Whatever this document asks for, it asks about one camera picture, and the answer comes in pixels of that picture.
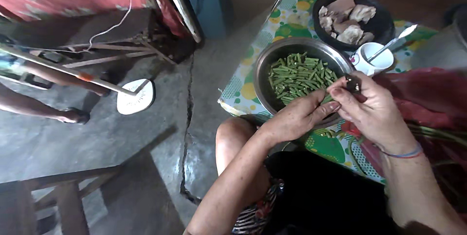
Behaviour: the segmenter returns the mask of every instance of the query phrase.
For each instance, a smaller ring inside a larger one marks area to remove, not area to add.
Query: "fingernail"
[[[331,102],[330,106],[332,108],[332,111],[335,111],[341,106],[341,104],[339,102]]]

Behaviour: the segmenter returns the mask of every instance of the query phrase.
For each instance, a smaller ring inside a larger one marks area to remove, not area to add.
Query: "wooden chair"
[[[81,199],[115,176],[120,166],[0,184],[0,235],[37,235],[36,211],[58,206],[63,235],[89,235]],[[92,180],[81,190],[79,183]],[[55,187],[34,201],[31,191]]]

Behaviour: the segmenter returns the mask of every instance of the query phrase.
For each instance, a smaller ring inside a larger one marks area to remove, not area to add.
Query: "metal spoon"
[[[386,50],[389,46],[393,45],[395,42],[399,41],[400,38],[403,38],[409,34],[411,34],[415,28],[417,28],[418,24],[414,24],[407,29],[403,30],[399,37],[392,39],[391,41],[388,42],[381,50],[377,51],[374,55],[372,55],[370,58],[367,59],[367,62],[370,63],[372,60],[374,60],[378,55],[380,55],[384,50]]]

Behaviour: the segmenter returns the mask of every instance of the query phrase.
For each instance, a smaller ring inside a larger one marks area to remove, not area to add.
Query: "electrical cord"
[[[89,50],[92,48],[92,40],[94,38],[96,38],[97,36],[104,35],[104,34],[108,33],[109,31],[113,30],[114,28],[120,26],[123,23],[123,21],[126,19],[126,17],[128,16],[128,14],[131,11],[131,5],[132,5],[132,0],[130,0],[130,6],[128,7],[128,11],[121,18],[121,20],[120,20],[120,22],[118,24],[115,24],[114,26],[108,28],[106,31],[103,31],[101,33],[98,33],[96,35],[91,36],[91,38],[89,39],[89,47],[87,49],[83,49],[81,51],[72,51],[72,50],[60,50],[60,49],[43,49],[43,48],[27,47],[27,46],[21,46],[21,45],[16,45],[16,46],[22,47],[22,48],[27,48],[27,49],[36,49],[36,50],[43,50],[43,51],[55,51],[55,52],[67,52],[67,53],[75,53],[75,54],[83,53],[83,52],[89,52]]]

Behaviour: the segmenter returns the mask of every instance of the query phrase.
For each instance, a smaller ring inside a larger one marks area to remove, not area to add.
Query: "striped fabric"
[[[272,179],[264,198],[246,207],[237,218],[232,234],[260,234],[268,223],[276,198],[283,190],[283,181]]]

